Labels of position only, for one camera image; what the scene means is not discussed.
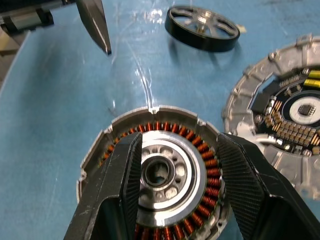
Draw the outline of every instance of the metal blade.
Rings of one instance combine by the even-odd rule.
[[[76,0],[76,6],[91,38],[107,55],[110,55],[111,44],[102,0]]]

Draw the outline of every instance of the blue work surface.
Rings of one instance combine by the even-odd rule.
[[[218,12],[247,33],[227,53],[167,34],[173,4]],[[76,6],[28,35],[0,92],[0,239],[60,240],[76,209],[80,163],[101,129],[143,106],[198,113],[223,131],[221,111],[243,69],[296,38],[319,33],[318,0],[108,0],[107,57]],[[320,218],[317,203],[309,201]],[[234,217],[220,239],[241,235]]]

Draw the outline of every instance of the yellow capacitor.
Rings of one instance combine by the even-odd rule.
[[[309,73],[309,78],[320,79],[320,71],[311,70]]]
[[[314,88],[320,88],[320,80],[306,79],[303,85]]]

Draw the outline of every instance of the black circuit board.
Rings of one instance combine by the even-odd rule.
[[[301,154],[304,150],[314,153],[320,149],[320,120],[312,124],[299,124],[290,117],[292,104],[303,97],[320,99],[320,88],[304,86],[308,76],[298,73],[285,79],[276,79],[258,93],[251,106],[253,117],[262,117],[256,122],[257,134],[268,134],[276,139],[275,146],[283,151]],[[301,114],[314,109],[304,106]]]

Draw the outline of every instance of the black pulley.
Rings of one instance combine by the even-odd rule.
[[[239,29],[229,19],[194,6],[171,7],[165,29],[180,42],[208,52],[229,51],[240,36]]]

